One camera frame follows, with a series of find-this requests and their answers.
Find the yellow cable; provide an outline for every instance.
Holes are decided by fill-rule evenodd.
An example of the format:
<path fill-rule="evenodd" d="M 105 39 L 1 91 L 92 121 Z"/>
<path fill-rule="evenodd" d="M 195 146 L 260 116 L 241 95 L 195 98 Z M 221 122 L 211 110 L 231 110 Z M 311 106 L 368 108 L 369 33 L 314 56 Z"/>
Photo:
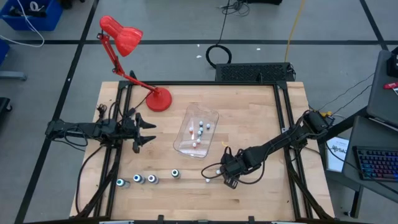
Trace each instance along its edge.
<path fill-rule="evenodd" d="M 302 9 L 303 9 L 303 7 L 304 7 L 304 3 L 305 3 L 305 0 L 301 0 L 300 9 L 298 10 L 296 19 L 294 20 L 294 24 L 293 24 L 292 31 L 290 31 L 289 39 L 288 39 L 288 41 L 287 41 L 287 46 L 286 46 L 285 62 L 286 62 L 287 56 L 288 56 L 288 54 L 289 54 L 290 40 L 291 40 L 291 38 L 292 38 L 292 36 L 293 36 L 294 29 L 296 28 L 297 21 L 299 20 L 299 17 L 300 17 L 300 15 L 301 15 L 301 11 L 302 11 Z"/>

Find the rgb keyboard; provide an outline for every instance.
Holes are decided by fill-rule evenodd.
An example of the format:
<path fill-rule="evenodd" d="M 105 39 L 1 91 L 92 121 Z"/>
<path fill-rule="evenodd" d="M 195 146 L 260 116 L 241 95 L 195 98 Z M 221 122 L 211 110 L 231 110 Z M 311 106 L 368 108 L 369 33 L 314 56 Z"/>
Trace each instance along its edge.
<path fill-rule="evenodd" d="M 359 173 L 363 180 L 398 182 L 398 149 L 353 147 Z"/>

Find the lamp base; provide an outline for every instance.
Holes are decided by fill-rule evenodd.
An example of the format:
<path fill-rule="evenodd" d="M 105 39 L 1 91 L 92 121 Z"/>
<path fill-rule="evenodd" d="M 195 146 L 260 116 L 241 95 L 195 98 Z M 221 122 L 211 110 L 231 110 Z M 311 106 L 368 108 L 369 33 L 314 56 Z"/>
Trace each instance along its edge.
<path fill-rule="evenodd" d="M 162 87 L 156 87 L 157 92 L 152 92 L 146 99 L 149 109 L 155 112 L 161 112 L 169 108 L 172 104 L 172 95 Z"/>

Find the paper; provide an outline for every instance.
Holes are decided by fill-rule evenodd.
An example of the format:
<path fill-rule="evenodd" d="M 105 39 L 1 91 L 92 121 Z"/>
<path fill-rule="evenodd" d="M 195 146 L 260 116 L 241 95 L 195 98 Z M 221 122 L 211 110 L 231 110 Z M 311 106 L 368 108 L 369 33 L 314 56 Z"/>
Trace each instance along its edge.
<path fill-rule="evenodd" d="M 326 142 L 331 149 L 331 151 L 338 156 L 340 159 L 344 160 L 347 153 L 348 143 L 349 140 L 342 139 L 342 138 L 332 138 L 331 140 Z M 328 148 L 327 151 L 327 170 L 341 172 L 343 170 L 343 161 L 337 159 Z"/>

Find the blue bin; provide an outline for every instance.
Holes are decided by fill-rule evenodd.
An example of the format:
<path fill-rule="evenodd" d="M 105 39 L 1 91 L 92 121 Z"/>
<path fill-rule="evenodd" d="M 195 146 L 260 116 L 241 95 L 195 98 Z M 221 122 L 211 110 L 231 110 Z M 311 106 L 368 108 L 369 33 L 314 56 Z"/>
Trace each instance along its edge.
<path fill-rule="evenodd" d="M 33 17 L 27 16 L 29 22 L 37 29 L 37 30 L 46 30 L 52 31 L 57 26 L 58 21 L 60 20 L 62 14 L 62 7 L 58 3 L 57 0 L 20 0 L 24 9 L 29 8 L 29 4 L 31 1 L 35 1 L 37 4 L 43 4 L 46 6 L 47 17 Z M 17 7 L 20 9 L 21 7 L 18 4 L 17 0 L 8 0 L 6 4 L 3 6 L 0 12 L 0 19 L 4 19 L 14 30 L 30 30 L 27 22 L 25 21 L 24 16 L 9 16 L 8 13 L 12 7 Z"/>
<path fill-rule="evenodd" d="M 8 50 L 10 49 L 10 46 L 3 40 L 0 40 L 0 65 L 4 58 L 6 57 L 6 54 Z"/>

